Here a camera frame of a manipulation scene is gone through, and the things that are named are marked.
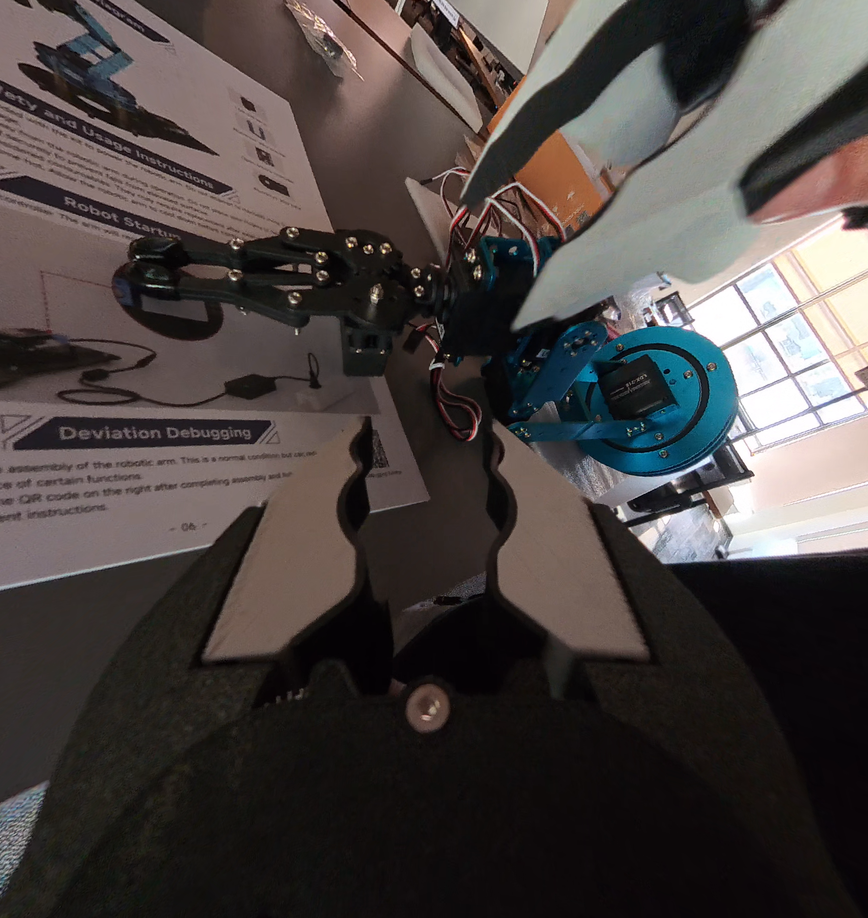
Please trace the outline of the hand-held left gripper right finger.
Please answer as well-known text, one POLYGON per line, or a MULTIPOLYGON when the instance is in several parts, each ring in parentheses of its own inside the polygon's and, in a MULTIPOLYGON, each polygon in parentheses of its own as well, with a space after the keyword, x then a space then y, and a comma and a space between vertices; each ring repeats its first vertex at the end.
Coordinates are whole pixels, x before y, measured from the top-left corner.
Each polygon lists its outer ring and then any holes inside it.
POLYGON ((503 424, 493 422, 483 446, 497 531, 486 597, 501 641, 540 661, 553 696, 566 694, 583 663, 650 664, 591 502, 503 424))

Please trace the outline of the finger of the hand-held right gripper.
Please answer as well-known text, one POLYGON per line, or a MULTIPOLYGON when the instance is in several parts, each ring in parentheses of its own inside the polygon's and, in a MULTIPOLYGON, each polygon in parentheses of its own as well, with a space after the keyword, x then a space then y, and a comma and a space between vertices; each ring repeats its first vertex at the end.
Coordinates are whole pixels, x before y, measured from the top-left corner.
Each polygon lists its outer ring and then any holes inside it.
POLYGON ((699 2, 576 2, 486 143, 463 202, 484 201, 557 131, 601 164, 656 153, 681 109, 667 55, 692 45, 699 21, 699 2))
POLYGON ((727 116, 743 111, 724 94, 679 119, 663 146, 635 166, 592 222, 541 270, 513 329, 574 315, 645 276, 699 283, 724 270, 761 225, 744 210, 740 160, 753 142, 727 139, 727 116))

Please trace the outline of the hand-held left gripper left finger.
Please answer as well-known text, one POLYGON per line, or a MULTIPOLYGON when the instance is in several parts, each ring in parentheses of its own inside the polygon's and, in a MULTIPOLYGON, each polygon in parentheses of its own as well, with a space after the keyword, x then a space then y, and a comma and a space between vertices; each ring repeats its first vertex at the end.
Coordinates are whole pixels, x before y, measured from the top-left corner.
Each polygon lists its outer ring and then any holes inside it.
POLYGON ((341 663, 361 695, 389 692, 393 630, 360 530, 371 513, 371 419, 305 459, 265 501, 201 653, 203 667, 268 664, 281 694, 341 663))

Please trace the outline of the teal blue object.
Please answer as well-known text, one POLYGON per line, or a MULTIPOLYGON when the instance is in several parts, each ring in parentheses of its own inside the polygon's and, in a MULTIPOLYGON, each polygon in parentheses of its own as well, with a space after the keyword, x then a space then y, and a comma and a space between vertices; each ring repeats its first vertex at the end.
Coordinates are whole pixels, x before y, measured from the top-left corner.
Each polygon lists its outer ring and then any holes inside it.
POLYGON ((287 227, 258 240, 134 240, 112 276, 116 302, 165 338, 206 339, 223 306, 301 330, 338 322, 343 372, 382 375, 396 337, 433 345, 430 391, 444 424, 468 440, 482 421, 452 396, 444 371, 482 358, 486 395, 520 441, 571 442, 630 476, 674 476, 727 442, 738 415, 729 362, 685 328, 646 327, 613 337, 590 306, 563 321, 512 330, 525 295, 561 246, 479 234, 454 246, 448 269, 409 266, 385 236, 287 227))

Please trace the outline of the person's right hand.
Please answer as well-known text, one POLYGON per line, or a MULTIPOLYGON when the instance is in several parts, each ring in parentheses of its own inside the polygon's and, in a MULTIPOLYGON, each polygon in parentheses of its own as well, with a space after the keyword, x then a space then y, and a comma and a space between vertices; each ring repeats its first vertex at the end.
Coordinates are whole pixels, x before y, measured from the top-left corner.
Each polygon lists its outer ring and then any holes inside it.
POLYGON ((758 224, 868 207, 868 136, 825 157, 753 212, 758 224))

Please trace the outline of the orange cardboard box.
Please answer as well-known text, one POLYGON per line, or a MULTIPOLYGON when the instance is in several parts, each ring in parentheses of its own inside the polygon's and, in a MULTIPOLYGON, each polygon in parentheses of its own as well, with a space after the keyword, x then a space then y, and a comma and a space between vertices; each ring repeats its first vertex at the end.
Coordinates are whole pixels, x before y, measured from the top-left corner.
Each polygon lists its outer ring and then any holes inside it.
POLYGON ((554 132, 516 172, 519 186, 498 196, 536 236, 576 235, 601 211, 615 191, 606 167, 595 165, 587 153, 561 131, 554 132))

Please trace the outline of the multi-pane window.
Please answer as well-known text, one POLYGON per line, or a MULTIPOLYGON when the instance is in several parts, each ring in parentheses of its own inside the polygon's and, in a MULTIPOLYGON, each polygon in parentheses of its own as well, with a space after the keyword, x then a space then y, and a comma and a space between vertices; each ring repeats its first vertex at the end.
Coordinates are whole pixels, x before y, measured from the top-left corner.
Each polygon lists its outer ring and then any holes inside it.
POLYGON ((868 416, 868 229, 841 218, 689 305, 738 386, 730 440, 754 455, 868 416))

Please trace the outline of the person's black clothed torso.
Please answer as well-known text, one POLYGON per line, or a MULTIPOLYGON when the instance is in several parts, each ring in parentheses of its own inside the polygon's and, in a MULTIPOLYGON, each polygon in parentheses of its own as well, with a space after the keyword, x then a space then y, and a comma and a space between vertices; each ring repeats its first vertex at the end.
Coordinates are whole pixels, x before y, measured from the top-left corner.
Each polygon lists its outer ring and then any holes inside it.
POLYGON ((868 549, 670 569, 759 683, 868 916, 868 549))

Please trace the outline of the instruction manual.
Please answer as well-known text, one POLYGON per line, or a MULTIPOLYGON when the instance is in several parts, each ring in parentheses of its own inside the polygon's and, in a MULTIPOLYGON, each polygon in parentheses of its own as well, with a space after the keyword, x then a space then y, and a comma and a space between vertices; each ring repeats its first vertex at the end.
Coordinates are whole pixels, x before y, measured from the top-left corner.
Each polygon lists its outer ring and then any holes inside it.
POLYGON ((0 590, 209 545, 371 416, 372 511, 428 500, 333 317, 110 288, 134 239, 330 230, 290 106, 132 2, 0 2, 0 590))

